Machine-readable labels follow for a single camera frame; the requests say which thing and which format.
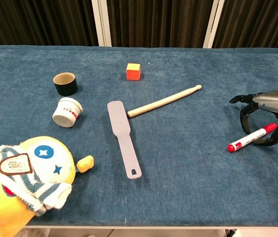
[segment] white container with red stripe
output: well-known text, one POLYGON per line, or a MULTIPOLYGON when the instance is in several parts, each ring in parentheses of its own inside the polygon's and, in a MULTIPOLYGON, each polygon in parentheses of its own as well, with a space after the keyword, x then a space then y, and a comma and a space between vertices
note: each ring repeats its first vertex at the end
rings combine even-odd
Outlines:
POLYGON ((76 100, 64 97, 59 100, 52 119, 61 127, 72 127, 76 119, 83 112, 83 108, 76 100))

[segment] red marker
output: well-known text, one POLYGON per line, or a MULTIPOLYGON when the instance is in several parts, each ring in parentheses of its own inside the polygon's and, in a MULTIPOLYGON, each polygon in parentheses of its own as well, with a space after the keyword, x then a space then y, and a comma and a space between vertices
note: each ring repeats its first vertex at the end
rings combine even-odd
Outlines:
POLYGON ((267 126, 245 136, 244 138, 241 138, 240 140, 233 142, 228 145, 228 151, 229 152, 235 152, 236 150, 246 146, 247 144, 251 143, 252 141, 255 141, 256 139, 266 135, 267 133, 270 133, 276 129, 277 125, 275 123, 270 123, 267 126))

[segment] black and tan cup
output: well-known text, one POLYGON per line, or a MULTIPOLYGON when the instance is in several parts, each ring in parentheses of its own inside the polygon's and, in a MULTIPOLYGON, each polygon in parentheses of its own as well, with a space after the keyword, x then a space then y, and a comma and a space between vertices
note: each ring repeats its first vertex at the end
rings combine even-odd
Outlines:
POLYGON ((53 82, 58 93, 62 96, 69 96, 76 93, 78 86, 73 73, 60 73, 55 75, 53 82))

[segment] wooden stick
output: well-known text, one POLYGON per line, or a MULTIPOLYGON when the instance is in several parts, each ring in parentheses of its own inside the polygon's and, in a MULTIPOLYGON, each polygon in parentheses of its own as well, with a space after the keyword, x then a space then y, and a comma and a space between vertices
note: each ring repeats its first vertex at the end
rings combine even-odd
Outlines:
POLYGON ((201 85, 197 85, 193 88, 189 88, 187 90, 181 91, 177 94, 171 95, 171 96, 166 97, 162 100, 158 100, 158 101, 153 102, 151 104, 144 105, 144 106, 139 107, 139 108, 134 109, 134 110, 130 110, 130 111, 127 112, 128 117, 133 118, 137 115, 141 115, 141 114, 143 114, 145 112, 148 112, 150 110, 154 110, 154 109, 156 109, 160 106, 166 105, 166 104, 171 103, 175 100, 178 100, 178 99, 181 99, 181 98, 183 98, 187 95, 190 95, 190 94, 194 93, 195 91, 200 90, 201 88, 202 88, 201 85))

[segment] orange cube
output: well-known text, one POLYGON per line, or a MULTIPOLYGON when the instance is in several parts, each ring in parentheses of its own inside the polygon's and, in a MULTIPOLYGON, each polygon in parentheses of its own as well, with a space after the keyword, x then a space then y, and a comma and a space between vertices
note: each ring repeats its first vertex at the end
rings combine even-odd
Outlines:
POLYGON ((140 79, 140 64, 138 63, 129 63, 126 69, 126 78, 127 80, 139 80, 140 79))

